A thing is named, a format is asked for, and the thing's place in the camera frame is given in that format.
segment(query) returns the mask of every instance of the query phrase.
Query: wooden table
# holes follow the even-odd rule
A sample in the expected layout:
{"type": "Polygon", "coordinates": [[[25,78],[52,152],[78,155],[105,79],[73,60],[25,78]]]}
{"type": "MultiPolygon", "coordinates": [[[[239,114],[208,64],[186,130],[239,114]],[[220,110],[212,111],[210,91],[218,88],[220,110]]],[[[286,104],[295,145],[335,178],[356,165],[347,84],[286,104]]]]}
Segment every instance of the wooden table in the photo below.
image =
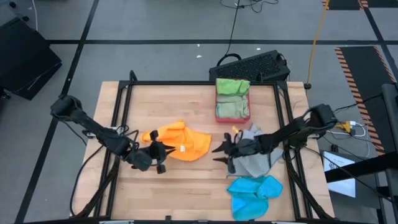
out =
{"type": "MultiPolygon", "coordinates": [[[[294,117],[303,115],[308,102],[303,83],[288,83],[294,117]]],[[[118,82],[103,82],[99,93],[94,120],[103,126],[111,125],[118,82]]],[[[127,124],[130,129],[152,131],[163,125],[183,118],[185,124],[195,131],[212,135],[210,151],[193,162],[184,162],[168,157],[165,161],[167,172],[157,174],[155,167],[146,172],[131,169],[122,162],[113,204],[112,219],[164,220],[171,215],[173,220],[233,220],[231,196],[226,189],[232,178],[226,179],[226,166],[212,158],[224,156],[222,152],[211,153],[223,141],[223,133],[232,133],[232,124],[215,122],[215,87],[209,85],[137,85],[133,87],[127,124]]],[[[279,129],[275,96],[271,86],[251,86],[251,122],[265,133],[279,129]]],[[[239,129],[247,124],[236,124],[239,129]]],[[[89,140],[85,159],[100,145],[89,140]]],[[[309,139],[308,147],[318,150],[316,140],[309,139]]],[[[302,162],[307,186],[325,211],[334,216],[329,191],[320,156],[302,150],[302,162]]],[[[105,150],[95,156],[80,176],[73,208],[79,212],[98,188],[105,150]]],[[[283,186],[277,199],[269,200],[267,213],[257,220],[294,220],[286,165],[283,159],[277,161],[269,175],[273,175],[283,186]]],[[[305,217],[302,194],[297,187],[301,216],[305,217]]],[[[104,213],[108,193],[104,194],[104,213]]]]}

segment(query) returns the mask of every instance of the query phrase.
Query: light blue towel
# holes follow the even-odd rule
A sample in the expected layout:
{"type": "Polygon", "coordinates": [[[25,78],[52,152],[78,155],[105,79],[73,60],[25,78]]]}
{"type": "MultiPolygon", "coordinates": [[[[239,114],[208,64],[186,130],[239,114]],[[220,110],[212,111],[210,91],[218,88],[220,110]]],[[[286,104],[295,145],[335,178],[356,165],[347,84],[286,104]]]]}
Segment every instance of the light blue towel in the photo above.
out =
{"type": "Polygon", "coordinates": [[[282,189],[282,184],[273,176],[234,180],[227,189],[232,196],[234,219],[244,221],[263,216],[268,210],[268,199],[279,197],[282,189]]]}

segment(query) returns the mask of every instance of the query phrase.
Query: red container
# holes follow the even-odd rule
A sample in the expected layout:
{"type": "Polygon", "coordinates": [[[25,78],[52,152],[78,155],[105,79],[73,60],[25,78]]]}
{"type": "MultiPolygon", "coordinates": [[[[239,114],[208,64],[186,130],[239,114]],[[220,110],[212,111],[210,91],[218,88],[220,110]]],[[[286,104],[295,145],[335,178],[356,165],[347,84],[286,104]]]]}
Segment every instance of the red container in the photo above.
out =
{"type": "MultiPolygon", "coordinates": [[[[216,106],[217,106],[217,88],[216,88],[216,106]]],[[[251,110],[250,110],[250,91],[248,91],[248,110],[249,110],[249,116],[247,118],[242,118],[242,119],[234,119],[234,118],[218,118],[217,117],[217,112],[216,108],[214,110],[214,113],[216,115],[216,122],[217,123],[238,123],[238,124],[244,124],[247,121],[250,120],[250,115],[251,115],[251,110]]]]}

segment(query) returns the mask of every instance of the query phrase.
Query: floor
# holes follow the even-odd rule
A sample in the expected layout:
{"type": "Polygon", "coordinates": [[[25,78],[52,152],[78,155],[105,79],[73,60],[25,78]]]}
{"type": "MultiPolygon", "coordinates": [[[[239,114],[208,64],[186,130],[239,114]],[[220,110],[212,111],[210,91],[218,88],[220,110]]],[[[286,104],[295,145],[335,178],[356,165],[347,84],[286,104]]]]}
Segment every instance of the floor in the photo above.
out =
{"type": "MultiPolygon", "coordinates": [[[[0,1],[0,23],[14,17],[2,2],[7,1],[0,1]]],[[[224,0],[232,6],[234,2],[224,0]]],[[[28,15],[28,25],[34,28],[31,2],[16,3],[19,7],[14,12],[28,15]]],[[[52,41],[51,49],[63,65],[32,101],[12,96],[0,106],[0,224],[15,222],[47,143],[48,154],[24,221],[69,215],[69,198],[85,147],[63,124],[51,124],[49,107],[64,87],[93,116],[101,82],[125,80],[131,69],[139,80],[207,80],[208,69],[226,52],[234,17],[234,10],[218,0],[36,0],[35,5],[38,30],[52,41]],[[128,41],[89,41],[82,45],[81,38],[128,41]],[[55,132],[49,131],[55,125],[55,132]]],[[[384,40],[398,40],[398,25],[393,22],[398,20],[398,8],[370,11],[384,40]]],[[[242,41],[233,44],[230,52],[249,57],[276,49],[287,59],[290,79],[305,82],[310,44],[321,14],[321,0],[280,0],[275,5],[265,4],[259,14],[248,7],[240,9],[233,39],[242,41]]],[[[363,10],[327,11],[319,39],[330,41],[317,45],[315,51],[310,105],[326,103],[337,108],[354,103],[334,48],[363,43],[346,40],[372,40],[383,52],[368,18],[363,10]],[[342,41],[334,45],[332,40],[342,41]]],[[[392,58],[398,60],[397,42],[390,43],[395,44],[387,46],[392,58]]],[[[360,121],[357,108],[339,113],[338,118],[360,121]]],[[[364,141],[327,138],[359,156],[367,154],[364,141]]],[[[325,150],[330,147],[324,140],[319,145],[325,150]]],[[[376,155],[371,146],[369,156],[376,155]]],[[[372,209],[352,205],[335,194],[332,201],[336,216],[342,220],[377,223],[372,209]]]]}

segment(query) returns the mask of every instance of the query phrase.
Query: orange cloth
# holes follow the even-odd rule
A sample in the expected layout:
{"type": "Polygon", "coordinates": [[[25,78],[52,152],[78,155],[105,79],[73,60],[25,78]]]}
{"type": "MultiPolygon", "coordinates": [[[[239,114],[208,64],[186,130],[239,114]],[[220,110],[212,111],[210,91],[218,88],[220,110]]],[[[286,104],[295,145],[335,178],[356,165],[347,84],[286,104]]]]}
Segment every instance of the orange cloth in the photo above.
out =
{"type": "MultiPolygon", "coordinates": [[[[160,127],[157,141],[166,146],[175,147],[175,151],[169,156],[182,161],[194,161],[205,155],[210,148],[211,135],[198,133],[185,127],[183,120],[160,127]]],[[[142,142],[152,142],[150,132],[140,136],[142,142]]]]}

